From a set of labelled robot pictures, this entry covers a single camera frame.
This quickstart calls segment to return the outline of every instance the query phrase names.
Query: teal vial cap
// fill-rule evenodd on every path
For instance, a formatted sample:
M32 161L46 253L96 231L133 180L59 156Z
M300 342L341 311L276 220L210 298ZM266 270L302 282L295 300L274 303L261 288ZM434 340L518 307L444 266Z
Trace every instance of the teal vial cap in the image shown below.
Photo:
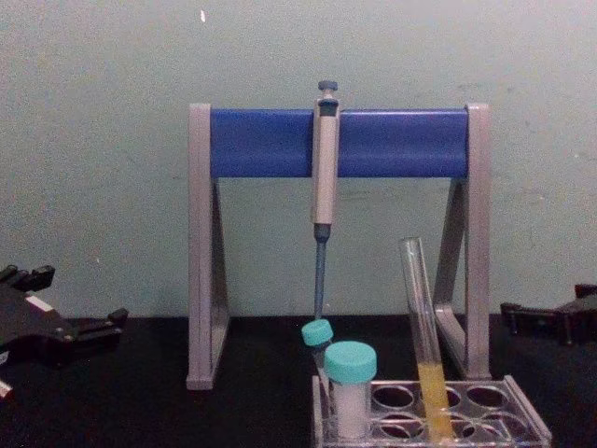
M334 331L332 331L327 319L317 319L309 322L303 325L300 332L302 333L302 340L310 347L326 343L334 336Z
M366 343L333 343L326 349L324 370L330 379L343 385L366 383L377 373L377 354Z

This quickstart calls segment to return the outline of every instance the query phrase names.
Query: light green wall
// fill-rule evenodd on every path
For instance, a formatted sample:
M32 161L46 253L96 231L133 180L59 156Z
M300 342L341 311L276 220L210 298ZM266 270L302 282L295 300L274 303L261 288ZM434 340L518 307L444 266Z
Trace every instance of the light green wall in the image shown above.
M494 310L597 281L595 2L1 5L0 264L54 264L67 315L184 315L188 103L311 107L324 77L348 107L493 106ZM233 313L310 313L309 180L221 190ZM446 191L340 182L330 313L405 311L396 242L433 273Z

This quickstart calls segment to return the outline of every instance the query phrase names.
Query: stand leg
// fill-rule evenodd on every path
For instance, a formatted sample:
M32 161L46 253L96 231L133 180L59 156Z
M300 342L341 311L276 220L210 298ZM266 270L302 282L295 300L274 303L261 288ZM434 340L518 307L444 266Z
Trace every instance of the stand leg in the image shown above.
M191 105L188 116L187 388L192 390L213 388L229 323L217 186L210 173L210 113L209 105Z
M489 222L491 160L489 107L469 105L468 179L453 179L437 264L434 306L437 323L458 370L466 379L489 373ZM451 300L465 237L466 331Z
M491 378L489 373L490 113L487 105L468 105L467 109L466 377L485 379Z

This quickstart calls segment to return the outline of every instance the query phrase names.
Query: yellow liquid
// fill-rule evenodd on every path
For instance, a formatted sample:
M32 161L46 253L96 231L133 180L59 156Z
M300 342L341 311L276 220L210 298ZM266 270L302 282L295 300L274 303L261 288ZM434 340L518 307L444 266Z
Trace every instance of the yellow liquid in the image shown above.
M431 441L453 439L450 417L441 410L448 409L448 394L441 364L418 364L419 380L423 392L425 415L429 424Z

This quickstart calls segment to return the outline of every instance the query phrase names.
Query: black clamp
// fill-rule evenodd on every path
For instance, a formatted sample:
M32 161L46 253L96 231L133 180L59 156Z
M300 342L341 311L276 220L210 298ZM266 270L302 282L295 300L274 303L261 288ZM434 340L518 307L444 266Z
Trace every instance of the black clamp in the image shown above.
M9 265L0 271L0 366L38 360L60 367L75 359L116 348L129 312L120 308L106 319L74 325L29 291L51 285L55 269L28 273ZM0 399L12 388L0 381Z
M510 334L556 339L562 345L597 342L597 285L576 285L576 300L556 309L500 305Z

